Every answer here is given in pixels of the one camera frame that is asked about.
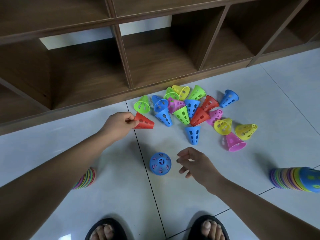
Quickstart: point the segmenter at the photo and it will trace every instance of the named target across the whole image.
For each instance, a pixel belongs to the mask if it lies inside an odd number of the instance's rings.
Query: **right hand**
[[[182,174],[189,170],[186,174],[186,179],[194,177],[210,193],[216,194],[218,181],[224,177],[215,168],[210,159],[193,147],[183,149],[178,153],[178,156],[177,162],[183,166],[179,173]]]

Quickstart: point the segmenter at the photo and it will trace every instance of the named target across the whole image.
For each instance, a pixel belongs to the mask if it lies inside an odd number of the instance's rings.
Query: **yellow cone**
[[[223,120],[217,120],[214,122],[214,129],[216,132],[218,132],[220,135],[228,135],[231,133],[231,124],[232,124],[232,119],[226,118]]]
[[[235,128],[235,134],[241,140],[249,140],[252,134],[258,129],[256,124],[240,124]]]
[[[189,95],[189,92],[190,92],[190,88],[188,86],[182,87],[182,86],[173,85],[172,88],[174,89],[174,91],[176,93],[178,93],[179,100],[181,100],[181,101],[184,101],[187,98],[187,96]]]

